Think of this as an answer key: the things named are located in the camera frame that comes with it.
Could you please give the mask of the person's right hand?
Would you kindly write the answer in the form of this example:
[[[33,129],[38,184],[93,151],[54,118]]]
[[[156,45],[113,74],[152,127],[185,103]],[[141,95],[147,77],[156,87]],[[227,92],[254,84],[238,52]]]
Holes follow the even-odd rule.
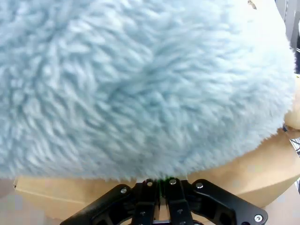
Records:
[[[300,129],[300,94],[295,95],[291,110],[285,115],[285,124],[291,128]]]

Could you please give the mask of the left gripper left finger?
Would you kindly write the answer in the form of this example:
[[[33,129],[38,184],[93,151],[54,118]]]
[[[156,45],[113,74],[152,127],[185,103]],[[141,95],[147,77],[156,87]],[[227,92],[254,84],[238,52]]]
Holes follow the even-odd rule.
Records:
[[[133,188],[119,184],[106,194],[67,218],[62,225],[153,224],[158,202],[158,182],[147,179]]]

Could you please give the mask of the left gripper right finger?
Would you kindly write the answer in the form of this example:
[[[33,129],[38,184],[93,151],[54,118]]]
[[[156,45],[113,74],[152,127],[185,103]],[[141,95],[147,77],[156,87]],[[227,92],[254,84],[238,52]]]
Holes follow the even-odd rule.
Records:
[[[192,214],[215,225],[264,225],[268,213],[238,196],[205,180],[189,183],[169,178],[164,194],[173,225],[194,225]]]

